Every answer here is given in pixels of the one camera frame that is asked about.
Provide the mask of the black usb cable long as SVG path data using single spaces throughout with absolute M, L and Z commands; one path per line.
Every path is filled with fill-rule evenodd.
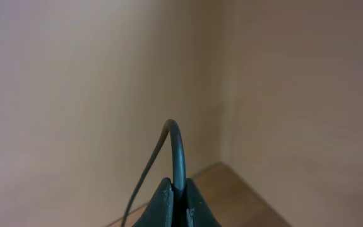
M 184 147 L 182 143 L 182 136 L 179 126 L 175 120 L 169 119 L 165 122 L 161 135 L 155 146 L 148 163 L 143 170 L 136 187 L 134 188 L 131 198 L 127 204 L 124 216 L 121 221 L 121 226 L 124 227 L 130 212 L 131 205 L 133 204 L 150 168 L 152 167 L 156 157 L 158 156 L 166 138 L 170 138 L 172 149 L 172 174 L 170 179 L 173 190 L 173 213 L 172 213 L 172 226 L 184 226 L 186 224 L 186 164 L 184 157 Z

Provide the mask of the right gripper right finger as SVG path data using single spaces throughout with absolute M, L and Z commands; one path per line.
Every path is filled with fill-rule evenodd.
M 221 227 L 198 187 L 192 179 L 186 179 L 187 227 Z

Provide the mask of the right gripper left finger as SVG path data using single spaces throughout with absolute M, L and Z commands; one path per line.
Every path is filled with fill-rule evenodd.
M 171 227 L 172 213 L 172 184 L 169 178 L 163 178 L 133 227 Z

